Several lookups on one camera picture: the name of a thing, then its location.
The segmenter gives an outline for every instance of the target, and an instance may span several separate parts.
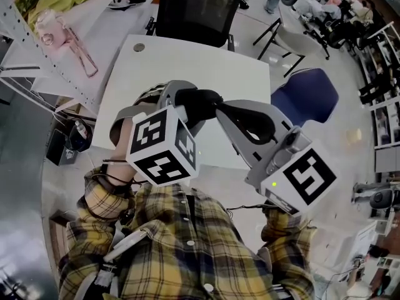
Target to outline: white table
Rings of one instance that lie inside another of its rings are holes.
[[[142,52],[133,46],[143,43]],[[97,117],[93,146],[114,149],[109,130],[117,113],[144,91],[173,79],[187,80],[199,89],[212,89],[225,100],[249,99],[270,103],[269,66],[240,54],[156,36],[129,35],[108,81]],[[200,163],[247,169],[216,120],[207,121],[196,143]]]

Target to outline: blue chair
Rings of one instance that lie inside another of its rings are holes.
[[[271,104],[300,127],[307,120],[325,123],[338,100],[339,95],[331,80],[319,68],[295,72],[271,96]]]

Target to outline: plaid shirt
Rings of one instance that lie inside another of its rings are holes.
[[[307,260],[314,229],[306,222],[277,209],[266,211],[268,222],[261,237],[271,257],[268,266],[243,244],[227,212],[213,198],[192,189],[188,199],[179,185],[150,184],[135,196],[118,196],[91,178],[98,172],[85,176],[86,192],[77,203],[79,218],[67,226],[69,252],[59,265],[60,299],[73,299],[83,279],[99,270],[113,240],[114,224],[128,209],[135,215],[126,228],[143,229],[147,238],[121,256],[121,299],[279,299],[273,284],[284,286],[294,299],[314,299]],[[192,207],[188,200],[194,201]],[[115,298],[103,294],[103,299]]]

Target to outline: white floor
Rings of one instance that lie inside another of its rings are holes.
[[[236,14],[231,33],[237,43],[237,53],[257,58],[268,41],[269,36],[266,36],[253,47],[253,41],[268,27],[268,24],[278,18],[276,14],[268,15],[264,11],[265,1],[249,0],[250,8],[246,11],[240,10]],[[321,51],[305,58],[297,68],[322,68],[339,93],[339,102],[328,122],[319,124],[309,121],[304,125],[307,136],[319,139],[324,144],[341,172],[340,185],[332,190],[309,216],[338,230],[355,232],[360,225],[367,224],[368,209],[351,205],[352,187],[356,181],[374,181],[372,121],[369,111],[361,107],[358,98],[357,91],[364,82],[357,62],[347,51],[330,49],[329,52],[330,60],[325,60],[325,54]],[[283,62],[274,64],[279,55],[284,53],[282,49],[272,45],[262,58],[262,61],[271,64],[271,92],[285,82],[283,74],[287,68],[284,66],[293,64],[297,60],[296,56],[290,55]],[[362,132],[362,140],[350,146],[346,141],[346,131],[357,128]],[[75,202],[84,193],[83,175],[92,168],[91,161],[98,166],[101,160],[108,156],[109,152],[106,150],[91,148],[87,153],[80,154],[72,166],[56,167],[49,161],[45,162],[42,189],[45,227],[47,217],[55,210],[75,210]],[[243,182],[245,175],[246,172],[241,170],[203,166],[200,176],[193,180],[191,185],[214,196],[227,208],[263,203],[263,197]],[[246,245],[252,250],[258,249],[262,244],[259,234],[266,223],[261,211],[234,211],[233,219]],[[317,241],[318,243],[312,247],[311,257],[323,263],[324,255],[333,248],[333,242],[328,235],[320,235]]]

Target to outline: white cube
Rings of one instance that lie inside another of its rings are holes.
[[[315,140],[261,183],[262,194],[292,216],[312,209],[339,182],[332,158]]]
[[[154,186],[199,175],[196,142],[173,106],[134,120],[129,143],[126,161]]]

